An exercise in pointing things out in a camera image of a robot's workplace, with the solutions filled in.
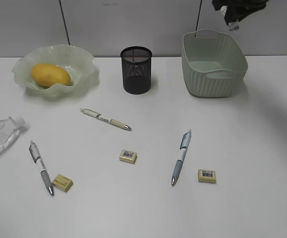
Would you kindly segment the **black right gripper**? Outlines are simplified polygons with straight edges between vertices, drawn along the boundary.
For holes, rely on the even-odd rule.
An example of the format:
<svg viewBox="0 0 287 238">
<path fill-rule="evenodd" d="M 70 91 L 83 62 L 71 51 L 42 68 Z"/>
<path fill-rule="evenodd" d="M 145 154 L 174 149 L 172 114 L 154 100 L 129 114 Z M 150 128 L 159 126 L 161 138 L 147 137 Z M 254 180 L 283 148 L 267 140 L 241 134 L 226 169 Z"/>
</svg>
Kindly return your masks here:
<svg viewBox="0 0 287 238">
<path fill-rule="evenodd" d="M 226 6 L 224 20 L 226 25 L 240 22 L 249 15 L 263 10 L 269 0 L 212 0 L 215 11 Z"/>
</svg>

